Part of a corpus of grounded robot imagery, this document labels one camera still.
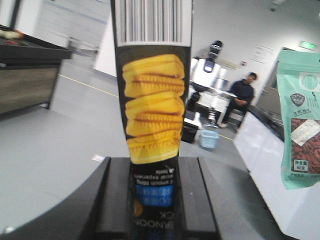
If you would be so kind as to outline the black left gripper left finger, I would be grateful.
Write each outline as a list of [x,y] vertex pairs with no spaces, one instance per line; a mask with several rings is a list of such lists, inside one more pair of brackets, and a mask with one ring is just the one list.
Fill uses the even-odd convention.
[[2,240],[128,240],[130,160],[105,157],[97,169],[59,204]]

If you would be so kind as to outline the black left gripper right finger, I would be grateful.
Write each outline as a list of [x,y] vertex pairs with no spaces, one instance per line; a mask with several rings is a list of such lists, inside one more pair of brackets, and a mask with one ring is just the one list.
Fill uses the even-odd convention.
[[176,229],[181,240],[289,240],[248,173],[202,157],[177,160]]

